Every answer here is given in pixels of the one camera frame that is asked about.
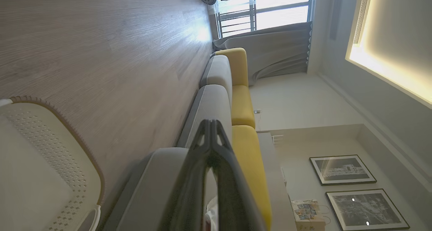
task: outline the curtain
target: curtain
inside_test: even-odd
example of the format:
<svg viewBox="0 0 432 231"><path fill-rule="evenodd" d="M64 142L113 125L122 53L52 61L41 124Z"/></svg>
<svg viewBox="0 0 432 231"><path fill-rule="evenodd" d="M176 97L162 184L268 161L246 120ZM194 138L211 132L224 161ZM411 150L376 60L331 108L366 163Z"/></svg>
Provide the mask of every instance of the curtain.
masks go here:
<svg viewBox="0 0 432 231"><path fill-rule="evenodd" d="M251 31L213 42L216 50L244 48L249 85L258 78L306 72L312 22Z"/></svg>

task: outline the floor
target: floor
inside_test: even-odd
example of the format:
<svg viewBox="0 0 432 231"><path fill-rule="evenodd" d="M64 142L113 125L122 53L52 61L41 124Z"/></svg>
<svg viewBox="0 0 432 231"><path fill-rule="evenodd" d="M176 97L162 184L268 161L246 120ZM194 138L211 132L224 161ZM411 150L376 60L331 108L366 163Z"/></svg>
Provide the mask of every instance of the floor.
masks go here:
<svg viewBox="0 0 432 231"><path fill-rule="evenodd" d="M131 167L175 145L212 52L200 0L0 0L0 98L48 100L105 176L102 219Z"/></svg>

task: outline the yellow armrest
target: yellow armrest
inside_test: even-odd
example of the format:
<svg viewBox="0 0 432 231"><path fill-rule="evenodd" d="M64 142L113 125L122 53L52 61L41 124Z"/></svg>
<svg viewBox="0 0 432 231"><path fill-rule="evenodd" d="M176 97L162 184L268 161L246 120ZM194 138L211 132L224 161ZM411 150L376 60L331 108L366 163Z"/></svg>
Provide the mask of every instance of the yellow armrest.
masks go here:
<svg viewBox="0 0 432 231"><path fill-rule="evenodd" d="M243 48L232 48L216 51L216 54L222 54L228 57L231 67L231 77L233 86L249 86L247 80L247 58L246 51Z"/></svg>

